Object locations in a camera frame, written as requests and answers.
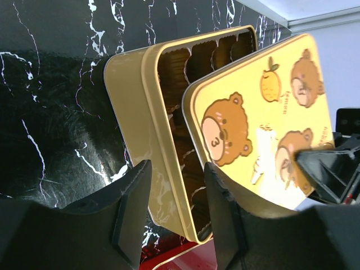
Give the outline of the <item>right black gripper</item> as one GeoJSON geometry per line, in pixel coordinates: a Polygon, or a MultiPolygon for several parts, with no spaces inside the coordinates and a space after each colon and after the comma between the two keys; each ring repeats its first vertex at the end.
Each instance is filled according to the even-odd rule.
{"type": "Polygon", "coordinates": [[[359,108],[336,112],[334,150],[302,151],[296,162],[327,203],[350,204],[359,197],[359,108]]]}

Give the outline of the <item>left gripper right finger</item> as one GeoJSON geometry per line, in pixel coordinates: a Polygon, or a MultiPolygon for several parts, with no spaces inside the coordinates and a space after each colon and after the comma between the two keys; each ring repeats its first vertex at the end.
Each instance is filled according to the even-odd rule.
{"type": "Polygon", "coordinates": [[[359,206],[294,211],[263,199],[212,163],[204,177],[219,269],[358,269],[359,206]]]}

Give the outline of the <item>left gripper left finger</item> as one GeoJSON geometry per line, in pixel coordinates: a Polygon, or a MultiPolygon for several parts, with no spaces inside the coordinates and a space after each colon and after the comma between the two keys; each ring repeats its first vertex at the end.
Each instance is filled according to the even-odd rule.
{"type": "Polygon", "coordinates": [[[62,209],[1,200],[2,269],[138,269],[150,160],[62,209]]]}

